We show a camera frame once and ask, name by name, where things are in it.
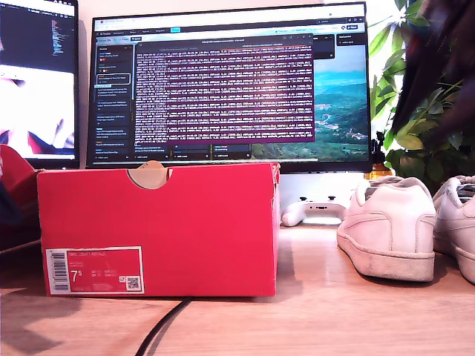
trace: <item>sidebar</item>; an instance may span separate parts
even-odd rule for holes
[[[131,152],[132,45],[100,46],[96,58],[96,158],[125,160]]]

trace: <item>desk surface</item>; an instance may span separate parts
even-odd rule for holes
[[[135,355],[172,299],[45,296],[38,247],[4,255],[2,355]],[[363,277],[335,228],[282,228],[278,295],[199,299],[152,355],[472,355],[475,286],[437,254],[432,283]]]

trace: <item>sneaker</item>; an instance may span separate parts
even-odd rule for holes
[[[417,178],[363,180],[338,227],[338,246],[361,274],[431,281],[435,216],[432,196]]]
[[[475,283],[475,176],[450,178],[436,193],[433,248],[457,259],[462,275]]]

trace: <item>game controller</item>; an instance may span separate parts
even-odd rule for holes
[[[308,217],[337,217],[344,219],[347,207],[334,196],[329,196],[326,202],[307,200],[301,197],[300,202],[290,204],[282,212],[282,225],[292,227],[304,221]]]

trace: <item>monitor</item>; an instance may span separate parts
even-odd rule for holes
[[[0,0],[0,143],[78,168],[77,0]]]
[[[370,171],[364,2],[93,19],[87,166]]]

